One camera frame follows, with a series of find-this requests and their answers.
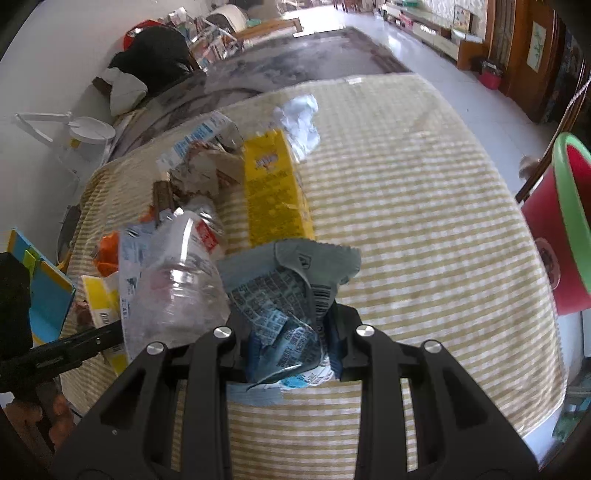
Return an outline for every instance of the trash pile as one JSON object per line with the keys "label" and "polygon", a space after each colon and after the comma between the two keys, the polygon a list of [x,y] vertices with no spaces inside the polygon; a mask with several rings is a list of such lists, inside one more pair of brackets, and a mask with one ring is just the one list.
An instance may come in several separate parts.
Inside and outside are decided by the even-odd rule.
{"label": "trash pile", "polygon": [[[95,326],[122,321],[125,345],[105,354],[117,374],[150,342],[193,343],[232,308],[251,327],[249,388],[333,378],[322,322],[361,256],[314,241],[298,164],[320,142],[317,110],[313,96],[294,98],[245,140],[214,111],[156,160],[148,213],[104,236],[101,277],[83,277]],[[216,211],[227,188],[244,190],[253,247],[233,255]]]}

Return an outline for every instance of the cardboard box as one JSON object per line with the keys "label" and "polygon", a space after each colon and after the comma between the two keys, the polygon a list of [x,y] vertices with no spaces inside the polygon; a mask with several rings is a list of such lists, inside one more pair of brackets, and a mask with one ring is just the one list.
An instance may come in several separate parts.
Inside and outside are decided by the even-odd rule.
{"label": "cardboard box", "polygon": [[313,240],[308,203],[283,132],[245,141],[244,163],[251,246],[285,238]]}

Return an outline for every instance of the yellow juice box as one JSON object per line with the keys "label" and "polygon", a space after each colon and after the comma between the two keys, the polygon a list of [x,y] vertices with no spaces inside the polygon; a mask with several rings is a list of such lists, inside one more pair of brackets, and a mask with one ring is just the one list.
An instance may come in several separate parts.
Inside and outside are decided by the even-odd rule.
{"label": "yellow juice box", "polygon": [[314,239],[312,219],[291,147],[281,130],[246,140],[244,179],[251,246]]}
{"label": "yellow juice box", "polygon": [[[82,275],[82,284],[86,292],[86,301],[90,316],[96,328],[119,320],[118,273],[107,278]],[[111,365],[115,375],[119,376],[127,368],[127,355],[123,344],[103,351],[103,356]]]}

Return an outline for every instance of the white tile floor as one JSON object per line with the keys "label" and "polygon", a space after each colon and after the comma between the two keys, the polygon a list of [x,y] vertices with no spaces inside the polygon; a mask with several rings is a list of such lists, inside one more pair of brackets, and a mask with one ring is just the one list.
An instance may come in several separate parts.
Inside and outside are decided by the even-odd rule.
{"label": "white tile floor", "polygon": [[291,12],[300,17],[304,32],[356,27],[390,48],[410,70],[431,82],[464,119],[496,164],[510,191],[522,185],[519,161],[523,155],[542,156],[556,124],[536,125],[515,102],[481,85],[471,72],[458,70],[414,37],[374,14],[346,14],[332,6]]}

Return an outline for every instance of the yellow striped cloth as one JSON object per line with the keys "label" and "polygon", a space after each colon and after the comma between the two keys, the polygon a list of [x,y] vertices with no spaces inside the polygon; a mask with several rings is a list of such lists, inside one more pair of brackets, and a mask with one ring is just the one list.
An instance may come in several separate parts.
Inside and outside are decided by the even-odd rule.
{"label": "yellow striped cloth", "polygon": [[[528,228],[478,141],[414,74],[304,83],[223,113],[248,136],[276,105],[303,93],[319,104],[314,124],[322,140],[301,165],[316,238],[362,252],[361,271],[340,289],[339,301],[398,341],[441,341],[517,431],[530,432],[564,395],[556,313]],[[90,253],[100,237],[149,205],[155,160],[196,124],[95,174],[70,263],[79,287],[80,275],[96,273]],[[225,192],[217,208],[230,251],[247,248],[241,190]],[[72,333],[70,317],[64,335]],[[86,411],[113,374],[97,357],[62,380],[70,401]],[[353,478],[359,394],[359,384],[330,383],[289,391],[280,406],[231,404],[235,478]],[[407,430],[414,465],[410,416]]]}

